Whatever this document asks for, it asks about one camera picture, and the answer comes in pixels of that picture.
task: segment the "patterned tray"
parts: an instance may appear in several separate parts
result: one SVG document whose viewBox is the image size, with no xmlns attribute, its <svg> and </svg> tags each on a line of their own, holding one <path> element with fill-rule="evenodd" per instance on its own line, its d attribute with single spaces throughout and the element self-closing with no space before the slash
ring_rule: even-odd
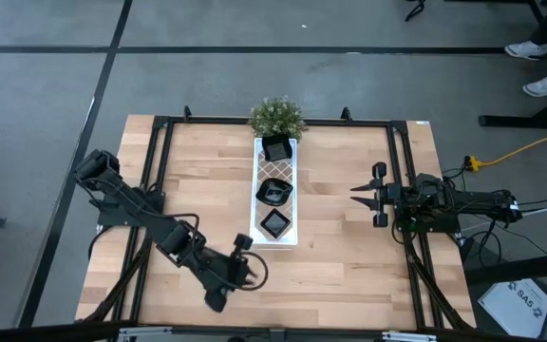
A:
<svg viewBox="0 0 547 342">
<path fill-rule="evenodd" d="M 296 139 L 290 139 L 292 147 L 292 158 L 282 161 L 265 161 L 261 138 L 255 139 L 255 158 L 253 162 L 253 199 L 251 205 L 251 228 L 250 236 L 253 244 L 265 245 L 272 248 L 293 246 L 298 242 L 297 234 L 297 175 L 296 175 Z M 292 193 L 284 205 L 273 207 L 256 199 L 256 192 L 261 182 L 268 178 L 277 178 L 292 185 Z M 291 224 L 286 228 L 283 235 L 276 239 L 267 233 L 260 225 L 261 221 L 273 210 L 277 209 L 284 215 Z"/>
</svg>

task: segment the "wooden tabletop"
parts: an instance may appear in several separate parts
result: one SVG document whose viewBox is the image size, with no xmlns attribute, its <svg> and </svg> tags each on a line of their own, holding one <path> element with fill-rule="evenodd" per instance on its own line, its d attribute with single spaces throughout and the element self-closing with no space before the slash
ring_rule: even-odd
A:
<svg viewBox="0 0 547 342">
<path fill-rule="evenodd" d="M 128 117 L 120 145 L 121 174 L 137 185 L 153 116 Z M 416 172 L 441 173 L 428 123 L 407 123 Z M 160 155 L 163 130 L 156 156 Z M 397 137 L 399 156 L 402 143 Z M 228 254 L 237 233 L 248 234 L 254 137 L 247 125 L 177 123 L 167 172 L 165 213 L 197 213 L 208 246 Z M 373 228 L 372 213 L 349 199 L 351 187 L 371 179 L 375 162 L 388 164 L 383 128 L 313 126 L 298 149 L 299 244 L 292 251 L 257 251 L 270 279 L 256 292 L 229 295 L 223 313 L 203 300 L 204 290 L 189 270 L 176 268 L 155 247 L 149 260 L 140 322 L 161 325 L 286 327 L 321 329 L 415 328 L 403 246 L 390 229 Z M 151 180 L 155 179 L 156 157 Z M 403 158 L 401 171 L 406 173 Z M 127 227 L 107 232 L 94 246 L 77 317 L 94 311 L 117 281 Z M 437 283 L 468 323 L 474 316 L 455 244 L 429 234 Z M 257 272 L 257 263 L 251 263 Z M 129 316 L 134 284 L 126 295 Z M 425 318 L 432 323 L 422 285 Z"/>
</svg>

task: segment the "shoe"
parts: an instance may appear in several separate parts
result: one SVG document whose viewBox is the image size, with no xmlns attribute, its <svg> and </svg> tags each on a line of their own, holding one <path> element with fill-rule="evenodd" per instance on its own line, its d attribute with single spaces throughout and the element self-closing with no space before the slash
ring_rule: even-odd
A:
<svg viewBox="0 0 547 342">
<path fill-rule="evenodd" d="M 503 48 L 505 53 L 509 54 L 512 57 L 524 58 L 529 61 L 538 61 L 540 58 L 547 53 L 547 44 L 537 45 L 531 41 L 524 43 L 511 44 Z"/>
<path fill-rule="evenodd" d="M 522 88 L 525 94 L 532 97 L 544 97 L 547 96 L 547 77 L 542 78 L 537 82 L 525 85 Z"/>
</svg>

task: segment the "person's foot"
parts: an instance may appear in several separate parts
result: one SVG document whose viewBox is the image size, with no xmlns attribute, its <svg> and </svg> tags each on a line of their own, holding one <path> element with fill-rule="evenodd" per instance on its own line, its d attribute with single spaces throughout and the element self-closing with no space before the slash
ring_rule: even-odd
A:
<svg viewBox="0 0 547 342">
<path fill-rule="evenodd" d="M 525 94 L 532 97 L 544 97 L 547 96 L 547 77 L 542 78 L 537 82 L 525 85 L 522 88 Z"/>
<path fill-rule="evenodd" d="M 524 58 L 530 61 L 538 61 L 540 57 L 547 53 L 547 44 L 537 45 L 531 41 L 511 44 L 504 48 L 505 53 L 512 57 Z"/>
</svg>

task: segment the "yellow cable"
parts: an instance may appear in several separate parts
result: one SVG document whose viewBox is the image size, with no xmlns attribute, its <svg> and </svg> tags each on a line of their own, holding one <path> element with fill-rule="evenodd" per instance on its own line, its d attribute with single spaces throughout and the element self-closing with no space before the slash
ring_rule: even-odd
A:
<svg viewBox="0 0 547 342">
<path fill-rule="evenodd" d="M 540 139 L 536 142 L 529 143 L 528 145 L 523 146 L 523 147 L 519 148 L 518 150 L 516 150 L 514 152 L 508 153 L 507 155 L 505 155 L 503 157 L 497 158 L 494 161 L 479 161 L 478 159 L 476 159 L 476 157 L 470 156 L 470 162 L 469 163 L 470 163 L 470 166 L 472 167 L 472 170 L 474 172 L 477 172 L 479 170 L 479 168 L 481 168 L 481 167 L 491 166 L 491 165 L 495 165 L 497 163 L 503 162 L 503 161 L 507 160 L 510 157 L 516 156 L 518 153 L 520 153 L 522 151 L 528 150 L 529 148 L 531 148 L 531 147 L 533 147 L 537 144 L 544 143 L 544 142 L 547 142 L 547 137 L 543 138 L 543 139 Z"/>
</svg>

